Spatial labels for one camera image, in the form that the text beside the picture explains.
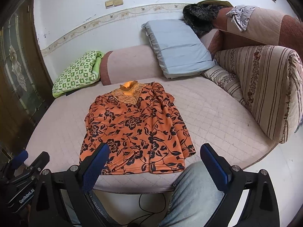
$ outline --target pillowcase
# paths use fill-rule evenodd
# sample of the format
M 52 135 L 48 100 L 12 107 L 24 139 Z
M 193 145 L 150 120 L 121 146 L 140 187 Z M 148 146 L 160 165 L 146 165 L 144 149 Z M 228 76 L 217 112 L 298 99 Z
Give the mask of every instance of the pillowcase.
M 198 75 L 215 65 L 210 52 L 182 20 L 150 20 L 141 27 L 166 78 Z
M 88 86 L 99 80 L 99 67 L 104 54 L 100 51 L 89 51 L 68 68 L 57 78 L 52 93 L 57 98 L 61 94 Z

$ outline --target black cable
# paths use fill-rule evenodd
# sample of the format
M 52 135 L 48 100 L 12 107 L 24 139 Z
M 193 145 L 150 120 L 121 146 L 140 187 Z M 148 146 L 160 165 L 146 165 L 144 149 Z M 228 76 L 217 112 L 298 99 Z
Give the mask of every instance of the black cable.
M 161 213 L 161 212 L 163 212 L 163 211 L 165 210 L 165 208 L 166 208 L 166 198 L 165 198 L 165 195 L 164 195 L 163 193 L 162 193 L 162 195 L 163 195 L 163 197 L 164 197 L 164 208 L 163 208 L 163 210 L 161 210 L 161 211 L 159 211 L 159 212 L 151 212 L 151 211 L 146 211 L 146 210 L 144 210 L 144 209 L 141 207 L 141 205 L 140 205 L 140 198 L 141 198 L 141 196 L 142 196 L 142 195 L 140 195 L 140 198 L 139 198 L 139 207 L 140 207 L 143 211 L 150 212 L 151 214 L 150 214 L 150 216 L 148 216 L 147 218 L 145 218 L 144 220 L 142 220 L 141 223 L 139 224 L 139 226 L 141 226 L 141 224 L 142 224 L 145 220 L 147 220 L 149 217 L 153 216 L 154 214 Z
M 145 220 L 147 220 L 149 217 L 151 217 L 151 216 L 153 216 L 153 215 L 155 215 L 155 214 L 161 213 L 161 212 L 163 212 L 163 211 L 165 210 L 165 208 L 166 208 L 166 198 L 165 198 L 165 195 L 164 195 L 163 193 L 162 193 L 162 195 L 163 195 L 163 197 L 164 197 L 164 208 L 163 208 L 163 210 L 158 211 L 158 212 L 153 212 L 153 211 L 147 211 L 147 210 L 143 209 L 143 208 L 141 207 L 141 203 L 140 203 L 140 200 L 141 200 L 141 197 L 142 197 L 142 194 L 141 194 L 140 197 L 139 197 L 139 207 L 140 207 L 141 210 L 146 211 L 146 212 L 149 212 L 149 214 L 145 214 L 145 215 L 142 215 L 142 216 L 140 216 L 140 217 L 137 217 L 137 218 L 133 219 L 131 222 L 129 222 L 129 223 L 127 223 L 127 224 L 123 224 L 123 225 L 121 225 L 121 224 L 114 224 L 114 223 L 111 223 L 111 224 L 112 224 L 112 225 L 118 225 L 118 226 L 125 226 L 125 225 L 129 225 L 130 223 L 134 222 L 135 220 L 137 220 L 137 219 L 139 219 L 139 218 L 148 216 L 148 217 L 146 217 L 144 220 L 142 220 L 142 221 L 140 222 L 139 226 L 141 226 L 141 224 L 142 224 Z
M 114 224 L 114 223 L 111 223 L 111 224 L 112 224 L 112 225 L 119 225 L 119 226 L 129 225 L 130 223 L 134 222 L 135 220 L 137 220 L 137 219 L 139 219 L 139 218 L 142 218 L 142 217 L 146 217 L 146 216 L 151 215 L 151 214 L 152 214 L 152 213 L 145 214 L 145 215 L 142 215 L 142 216 L 140 216 L 140 217 L 137 217 L 137 218 L 133 219 L 131 222 L 129 222 L 129 223 L 127 223 L 127 224 L 123 224 L 123 225 L 121 225 L 121 224 Z

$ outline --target folded blanket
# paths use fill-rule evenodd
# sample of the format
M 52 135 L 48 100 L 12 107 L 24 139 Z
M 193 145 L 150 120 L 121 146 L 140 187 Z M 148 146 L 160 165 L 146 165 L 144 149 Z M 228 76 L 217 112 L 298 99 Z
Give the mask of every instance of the folded blanket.
M 156 82 L 98 96 L 85 118 L 80 163 L 105 142 L 110 155 L 102 174 L 183 171 L 184 159 L 196 151 L 173 101 Z
M 99 67 L 104 54 L 89 51 L 70 64 L 54 82 L 52 93 L 55 98 L 65 92 L 79 89 L 100 79 Z

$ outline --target floral striped fabric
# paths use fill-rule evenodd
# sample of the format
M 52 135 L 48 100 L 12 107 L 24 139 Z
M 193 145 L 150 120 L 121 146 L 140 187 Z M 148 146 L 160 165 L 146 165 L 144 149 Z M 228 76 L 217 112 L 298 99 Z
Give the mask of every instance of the floral striped fabric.
M 282 46 L 218 51 L 215 59 L 240 81 L 243 98 L 264 133 L 285 143 L 302 117 L 302 61 Z
M 202 72 L 202 75 L 213 81 L 233 98 L 235 98 L 238 102 L 240 102 L 242 106 L 246 107 L 246 102 L 243 98 L 240 81 L 235 74 L 229 73 L 222 67 L 216 65 L 211 69 Z

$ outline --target green checkered blanket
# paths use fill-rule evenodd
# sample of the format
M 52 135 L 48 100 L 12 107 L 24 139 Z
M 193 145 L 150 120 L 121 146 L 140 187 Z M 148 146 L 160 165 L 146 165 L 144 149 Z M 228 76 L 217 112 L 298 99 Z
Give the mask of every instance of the green checkered blanket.
M 57 78 L 53 86 L 53 96 L 88 86 L 100 79 L 99 67 L 104 54 L 100 51 L 89 51 L 68 68 Z

